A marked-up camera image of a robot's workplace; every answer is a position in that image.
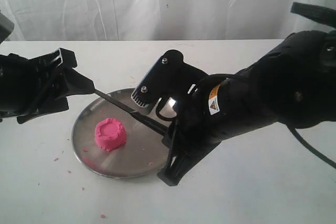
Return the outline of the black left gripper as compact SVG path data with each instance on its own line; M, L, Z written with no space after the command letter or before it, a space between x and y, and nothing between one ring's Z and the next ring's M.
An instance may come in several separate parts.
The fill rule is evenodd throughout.
M66 96L95 93L92 80L70 69L76 67L75 53L64 48L33 59L1 55L1 120L23 124L67 111Z

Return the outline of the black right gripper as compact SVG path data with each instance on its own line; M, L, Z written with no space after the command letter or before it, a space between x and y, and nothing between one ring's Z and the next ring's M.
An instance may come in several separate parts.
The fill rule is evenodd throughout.
M209 153L218 143L211 140L210 92L223 82L222 74L204 76L177 102L177 115L168 127L162 144L169 149L166 163L158 178L166 185L177 186L187 173L188 153Z

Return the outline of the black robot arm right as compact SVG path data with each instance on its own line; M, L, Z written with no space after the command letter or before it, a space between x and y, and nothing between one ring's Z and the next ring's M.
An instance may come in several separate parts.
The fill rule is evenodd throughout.
M201 80L179 109L163 143L158 178L176 186L222 141L276 122L299 129L335 121L335 32L293 33L233 76Z

